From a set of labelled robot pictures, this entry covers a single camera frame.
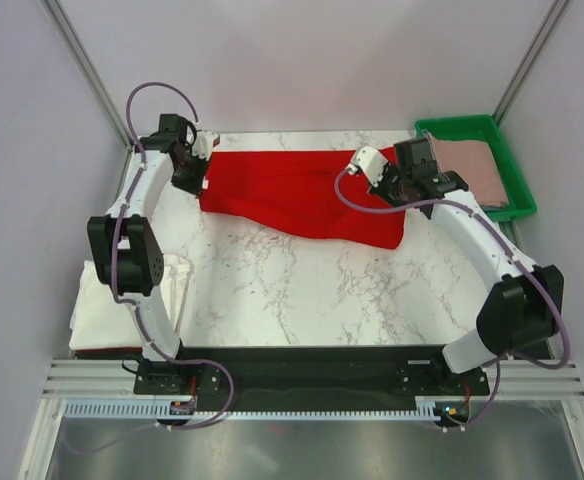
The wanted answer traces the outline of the red t shirt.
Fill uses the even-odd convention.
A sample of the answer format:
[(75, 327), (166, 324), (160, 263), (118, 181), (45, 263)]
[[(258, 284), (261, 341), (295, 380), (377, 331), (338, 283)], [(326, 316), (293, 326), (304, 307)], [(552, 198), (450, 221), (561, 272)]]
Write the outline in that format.
[(394, 250), (404, 235), (405, 214), (357, 211), (339, 200), (337, 175), (352, 150), (220, 151), (212, 155), (206, 213), (228, 214), (308, 239), (347, 240)]

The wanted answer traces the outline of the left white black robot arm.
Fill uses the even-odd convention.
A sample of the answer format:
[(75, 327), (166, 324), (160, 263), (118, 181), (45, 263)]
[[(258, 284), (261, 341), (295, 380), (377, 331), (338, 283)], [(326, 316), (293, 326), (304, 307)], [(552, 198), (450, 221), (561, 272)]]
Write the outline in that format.
[(87, 223), (97, 278), (129, 311), (142, 356), (162, 363), (156, 379), (170, 393), (187, 389), (192, 371), (178, 358), (182, 341), (162, 299), (165, 262), (151, 218), (167, 185), (194, 197), (203, 192), (219, 141), (216, 132), (180, 115), (162, 114), (154, 133), (133, 141), (131, 172), (113, 205)]

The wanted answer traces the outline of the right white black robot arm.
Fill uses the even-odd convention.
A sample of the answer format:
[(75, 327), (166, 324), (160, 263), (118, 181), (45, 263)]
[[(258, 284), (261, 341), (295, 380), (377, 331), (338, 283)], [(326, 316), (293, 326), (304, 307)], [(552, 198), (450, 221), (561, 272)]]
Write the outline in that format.
[(465, 383), (466, 371), (507, 354), (522, 358), (526, 348), (553, 336), (568, 355), (560, 270), (521, 252), (479, 206), (466, 180), (440, 165), (429, 139), (397, 143), (394, 153), (393, 161), (372, 147), (354, 155), (370, 194), (392, 210), (420, 210), (463, 251), (487, 289), (474, 329), (444, 346), (443, 360), (430, 368), (432, 386), (453, 393)]

